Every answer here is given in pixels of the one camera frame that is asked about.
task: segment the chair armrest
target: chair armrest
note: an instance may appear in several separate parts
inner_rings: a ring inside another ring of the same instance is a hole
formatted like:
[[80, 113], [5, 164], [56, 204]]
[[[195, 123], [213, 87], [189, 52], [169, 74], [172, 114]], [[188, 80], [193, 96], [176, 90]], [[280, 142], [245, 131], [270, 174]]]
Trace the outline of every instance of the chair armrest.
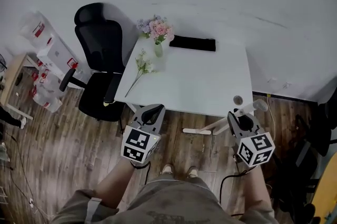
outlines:
[[115, 94], [117, 92], [118, 86], [121, 82], [122, 75], [121, 74], [116, 74], [112, 76], [112, 79], [110, 81], [110, 85], [106, 91], [106, 94], [104, 96], [104, 102], [111, 104], [114, 102]]
[[81, 82], [80, 80], [76, 79], [73, 77], [76, 69], [70, 69], [68, 72], [65, 74], [59, 89], [64, 92], [64, 90], [67, 88], [69, 83], [73, 83], [79, 87], [85, 88], [86, 84], [84, 82]]

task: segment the table surface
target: table surface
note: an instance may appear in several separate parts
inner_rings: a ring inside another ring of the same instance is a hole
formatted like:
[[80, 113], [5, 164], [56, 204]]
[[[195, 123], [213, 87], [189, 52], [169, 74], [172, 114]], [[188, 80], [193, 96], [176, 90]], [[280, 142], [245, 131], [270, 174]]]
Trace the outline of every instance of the table surface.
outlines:
[[[137, 75], [135, 58], [144, 49], [157, 73], [145, 74], [127, 97]], [[151, 39], [140, 38], [128, 61], [115, 100], [135, 105], [163, 104], [166, 109], [227, 116], [228, 111], [253, 101], [245, 47], [216, 43], [216, 52], [169, 47], [157, 58]], [[243, 104], [233, 98], [240, 95]]]
[[316, 188], [312, 204], [315, 206], [315, 217], [321, 218], [332, 212], [337, 201], [337, 153], [335, 153], [326, 166], [320, 182]]
[[23, 67], [23, 64], [25, 63], [27, 58], [27, 54], [20, 54], [15, 56], [12, 61], [7, 66], [6, 72], [5, 72], [5, 88], [2, 91], [0, 103], [3, 106], [6, 106], [9, 100], [9, 97], [11, 96], [12, 89], [14, 87], [14, 84], [16, 82], [16, 79], [18, 75], [20, 74], [20, 71]]

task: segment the gray shirt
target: gray shirt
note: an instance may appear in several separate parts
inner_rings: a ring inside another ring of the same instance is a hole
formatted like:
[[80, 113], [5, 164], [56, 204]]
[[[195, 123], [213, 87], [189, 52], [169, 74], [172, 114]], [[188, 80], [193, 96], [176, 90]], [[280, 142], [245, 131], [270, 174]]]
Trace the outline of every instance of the gray shirt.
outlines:
[[[84, 223], [92, 190], [77, 190], [52, 224]], [[258, 202], [240, 220], [223, 211], [214, 194], [184, 181], [148, 183], [124, 212], [102, 203], [93, 214], [94, 223], [247, 223], [277, 224], [266, 202]]]

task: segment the wooden floor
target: wooden floor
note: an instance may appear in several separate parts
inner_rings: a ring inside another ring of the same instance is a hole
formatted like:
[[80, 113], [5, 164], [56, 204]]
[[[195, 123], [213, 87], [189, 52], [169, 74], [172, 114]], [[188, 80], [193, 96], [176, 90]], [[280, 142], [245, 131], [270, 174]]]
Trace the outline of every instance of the wooden floor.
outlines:
[[[48, 216], [42, 218], [36, 209], [31, 209], [28, 201], [14, 186], [10, 169], [1, 168], [0, 184], [4, 187], [9, 202], [9, 210], [16, 224], [47, 223], [52, 219], [76, 189], [93, 188], [115, 166], [120, 158], [122, 137], [118, 123], [96, 121], [80, 112], [77, 108], [82, 91], [70, 89], [63, 99], [62, 107], [54, 114], [37, 105], [28, 96], [32, 81], [25, 75], [23, 82], [16, 88], [10, 103], [19, 105], [24, 112], [34, 117], [28, 121], [24, 130], [5, 124], [6, 132], [18, 141], [19, 152], [34, 195], [35, 204]], [[270, 99], [271, 111], [276, 125], [276, 154], [285, 155], [288, 142], [293, 137], [303, 135], [296, 130], [294, 119], [300, 114], [307, 120], [311, 115], [308, 104], [280, 99]], [[133, 112], [125, 108], [123, 125], [130, 121]], [[265, 130], [274, 135], [273, 121], [269, 112], [255, 114]], [[236, 172], [232, 159], [232, 140], [222, 133], [212, 137], [182, 133], [183, 128], [201, 128], [217, 118], [197, 114], [167, 111], [162, 126], [162, 140], [152, 156], [149, 180], [159, 175], [166, 163], [172, 163], [178, 178], [192, 165], [200, 168], [200, 177], [219, 197], [220, 183], [229, 174]], [[15, 142], [7, 135], [4, 140], [14, 168], [12, 176], [23, 193], [31, 194], [23, 176]], [[274, 164], [270, 161], [263, 167], [266, 176], [273, 173]], [[137, 170], [131, 179], [127, 192], [120, 204], [125, 210], [144, 185], [147, 169]], [[222, 207], [229, 214], [241, 213], [244, 208], [242, 179], [228, 179], [223, 186]], [[287, 213], [275, 209], [280, 223], [292, 223]]]

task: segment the glass vase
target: glass vase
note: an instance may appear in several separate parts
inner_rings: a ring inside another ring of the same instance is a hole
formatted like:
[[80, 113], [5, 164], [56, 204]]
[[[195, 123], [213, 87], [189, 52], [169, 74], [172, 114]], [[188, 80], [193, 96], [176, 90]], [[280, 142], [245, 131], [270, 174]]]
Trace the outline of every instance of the glass vase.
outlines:
[[154, 43], [154, 53], [157, 57], [163, 56], [163, 46], [161, 43], [160, 44]]

